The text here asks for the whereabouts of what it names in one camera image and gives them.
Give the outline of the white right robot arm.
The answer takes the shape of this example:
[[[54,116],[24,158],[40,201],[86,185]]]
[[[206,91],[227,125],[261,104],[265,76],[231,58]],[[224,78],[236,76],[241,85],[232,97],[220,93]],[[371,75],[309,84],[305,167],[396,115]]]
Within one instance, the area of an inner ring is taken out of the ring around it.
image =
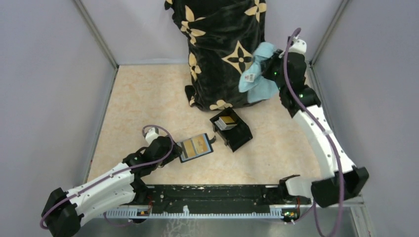
[[[262,62],[262,75],[275,82],[281,104],[303,130],[321,170],[321,179],[292,175],[280,181],[278,197],[292,203],[297,196],[325,208],[357,197],[369,179],[345,153],[329,126],[316,92],[305,83],[305,57],[296,52],[284,58],[281,50]]]

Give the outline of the light blue cloth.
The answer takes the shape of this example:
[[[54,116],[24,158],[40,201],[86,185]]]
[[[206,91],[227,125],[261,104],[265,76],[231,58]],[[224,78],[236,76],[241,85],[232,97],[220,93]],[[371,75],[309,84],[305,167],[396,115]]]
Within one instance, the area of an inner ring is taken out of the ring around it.
[[[240,77],[238,90],[247,95],[247,102],[250,104],[268,100],[279,94],[275,82],[262,76],[262,62],[273,56],[275,50],[275,45],[271,43],[260,43],[253,52],[251,66]]]

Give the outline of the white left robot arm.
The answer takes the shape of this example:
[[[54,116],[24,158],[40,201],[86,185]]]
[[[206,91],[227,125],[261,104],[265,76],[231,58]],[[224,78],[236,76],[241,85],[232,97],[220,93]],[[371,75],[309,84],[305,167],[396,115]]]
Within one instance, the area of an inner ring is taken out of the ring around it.
[[[168,136],[129,154],[110,171],[67,191],[52,191],[41,214],[41,228],[54,237],[72,237],[94,217],[123,204],[148,204],[151,192],[142,177],[181,156]]]

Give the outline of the gold credit card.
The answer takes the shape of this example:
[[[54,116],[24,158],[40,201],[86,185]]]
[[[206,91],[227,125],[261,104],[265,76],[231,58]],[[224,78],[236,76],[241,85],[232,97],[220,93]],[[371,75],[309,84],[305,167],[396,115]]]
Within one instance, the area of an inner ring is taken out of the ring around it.
[[[182,142],[184,158],[183,160],[188,160],[196,156],[196,151],[191,139],[185,140]]]
[[[204,154],[209,151],[207,139],[204,134],[194,137],[192,142],[197,154]]]

